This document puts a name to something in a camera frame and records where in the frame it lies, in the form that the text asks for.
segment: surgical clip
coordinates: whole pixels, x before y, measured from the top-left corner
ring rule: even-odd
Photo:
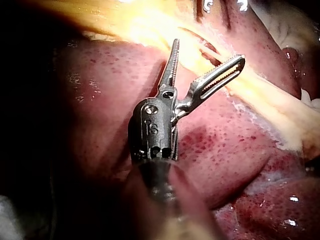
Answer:
[[[214,4],[214,0],[203,0],[203,10],[209,14],[210,13],[210,8]]]

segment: yellow fat tissue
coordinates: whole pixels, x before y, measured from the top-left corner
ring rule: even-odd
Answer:
[[[193,0],[20,1],[64,19],[91,40],[125,41],[169,53],[173,40],[179,38],[179,62],[198,76],[215,67],[202,52],[220,62],[234,54],[195,20]],[[219,54],[204,47],[200,38]],[[300,152],[306,162],[320,155],[319,112],[258,76],[248,63],[226,88],[279,131],[284,139],[279,148]]]

